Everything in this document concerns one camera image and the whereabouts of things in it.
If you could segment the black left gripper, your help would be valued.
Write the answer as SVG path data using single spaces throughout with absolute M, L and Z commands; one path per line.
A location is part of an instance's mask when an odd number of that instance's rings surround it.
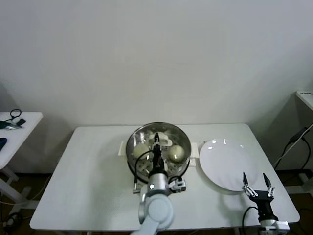
M 152 172 L 165 172 L 164 160 L 162 158 L 161 142 L 158 133 L 155 133 L 154 145 L 152 150 L 154 154 Z

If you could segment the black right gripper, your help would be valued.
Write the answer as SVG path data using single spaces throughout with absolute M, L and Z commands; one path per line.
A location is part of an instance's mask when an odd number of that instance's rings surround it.
M 258 208 L 259 222 L 264 220 L 278 221 L 278 217 L 274 215 L 271 202 L 274 200 L 275 187 L 272 186 L 270 179 L 263 173 L 264 181 L 267 186 L 267 191 L 255 191 L 248 183 L 245 172 L 243 172 L 243 191 L 250 197 L 250 200 L 256 203 Z

